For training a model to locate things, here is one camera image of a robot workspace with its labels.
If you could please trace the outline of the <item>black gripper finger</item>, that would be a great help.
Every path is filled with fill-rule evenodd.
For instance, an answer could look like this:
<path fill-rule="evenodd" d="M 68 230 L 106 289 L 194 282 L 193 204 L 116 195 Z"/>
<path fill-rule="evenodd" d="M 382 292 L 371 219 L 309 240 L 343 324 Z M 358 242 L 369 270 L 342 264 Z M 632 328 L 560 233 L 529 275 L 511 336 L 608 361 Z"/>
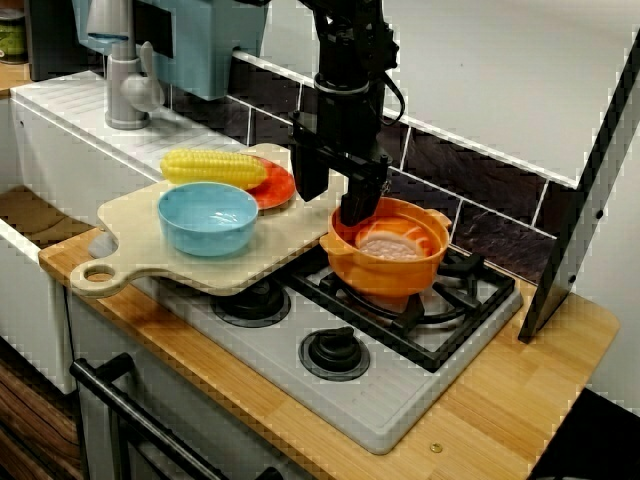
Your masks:
<path fill-rule="evenodd" d="M 388 174 L 352 174 L 347 179 L 347 191 L 341 197 L 339 216 L 343 225 L 352 227 L 374 214 L 387 188 Z"/>
<path fill-rule="evenodd" d="M 300 197 L 309 202 L 328 189 L 329 167 L 326 164 L 325 147 L 294 145 L 291 162 L 296 190 Z"/>

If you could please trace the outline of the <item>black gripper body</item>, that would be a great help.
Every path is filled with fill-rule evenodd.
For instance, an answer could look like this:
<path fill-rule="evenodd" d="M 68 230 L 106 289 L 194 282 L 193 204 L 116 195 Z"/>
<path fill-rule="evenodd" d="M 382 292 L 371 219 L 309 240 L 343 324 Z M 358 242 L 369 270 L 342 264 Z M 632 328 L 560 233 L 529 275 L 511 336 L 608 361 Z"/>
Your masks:
<path fill-rule="evenodd" d="M 312 112 L 290 114 L 293 148 L 296 143 L 325 147 L 329 172 L 382 175 L 390 164 L 378 144 L 382 126 L 384 85 L 370 83 L 362 91 L 332 91 L 318 87 Z"/>

